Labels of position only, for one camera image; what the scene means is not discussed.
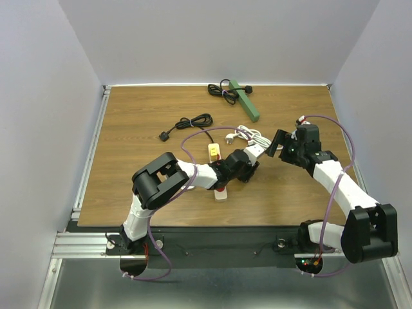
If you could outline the yellow cube plug adapter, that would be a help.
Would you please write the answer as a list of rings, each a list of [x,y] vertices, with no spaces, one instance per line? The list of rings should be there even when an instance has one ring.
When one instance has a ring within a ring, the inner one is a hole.
[[[217,143],[212,143],[208,145],[208,155],[209,161],[214,162],[220,159],[220,147]]]

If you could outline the green power strip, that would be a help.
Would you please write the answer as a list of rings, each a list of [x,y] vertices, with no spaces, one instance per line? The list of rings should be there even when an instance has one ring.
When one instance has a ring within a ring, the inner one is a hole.
[[[229,80],[229,89],[236,95],[236,99],[239,101],[249,119],[252,122],[257,122],[260,118],[260,113],[248,97],[248,95],[253,92],[252,86],[240,86],[236,80]]]

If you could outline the aluminium frame rail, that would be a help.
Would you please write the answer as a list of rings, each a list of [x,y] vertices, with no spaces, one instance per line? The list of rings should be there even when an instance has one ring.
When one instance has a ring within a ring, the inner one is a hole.
[[[75,196],[75,201],[70,213],[68,223],[76,223],[80,218],[83,198],[86,192],[89,174],[93,165],[93,159],[98,144],[104,114],[109,101],[111,86],[104,85],[102,100],[99,107],[98,117],[93,130],[91,144],[86,157],[79,187]],[[53,297],[56,291],[63,261],[66,259],[98,259],[106,258],[106,239],[101,232],[69,232],[64,229],[57,233],[51,253],[51,260],[48,267],[46,279],[39,300],[39,308],[51,308]]]

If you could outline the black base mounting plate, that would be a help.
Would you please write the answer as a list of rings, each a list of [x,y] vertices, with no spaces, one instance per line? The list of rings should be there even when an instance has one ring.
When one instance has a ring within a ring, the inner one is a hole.
[[[153,227],[154,240],[160,241],[158,252],[149,238],[131,248],[122,244],[119,234],[110,235],[106,253],[126,257],[143,257],[149,268],[167,268],[167,256],[177,268],[295,268],[295,255],[309,258],[319,246],[299,241],[298,226],[262,227]]]

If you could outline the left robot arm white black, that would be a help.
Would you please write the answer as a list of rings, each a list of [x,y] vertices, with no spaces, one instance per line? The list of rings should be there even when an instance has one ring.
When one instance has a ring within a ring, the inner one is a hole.
[[[247,183],[265,150],[259,145],[237,149],[225,159],[207,164],[184,162],[166,152],[137,171],[133,177],[132,203],[120,228],[121,246],[139,252],[147,235],[149,218],[189,187],[217,191],[237,179]]]

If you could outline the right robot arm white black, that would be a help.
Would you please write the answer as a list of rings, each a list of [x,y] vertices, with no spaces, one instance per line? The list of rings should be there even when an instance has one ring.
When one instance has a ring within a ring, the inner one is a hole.
[[[267,149],[274,156],[305,169],[336,201],[345,215],[344,225],[326,220],[303,222],[296,236],[297,246],[311,251],[318,245],[338,249],[350,263],[361,263],[396,256],[398,253],[397,211],[391,204],[381,204],[365,193],[346,173],[331,151],[324,151],[319,128],[299,124],[294,132],[277,130]]]

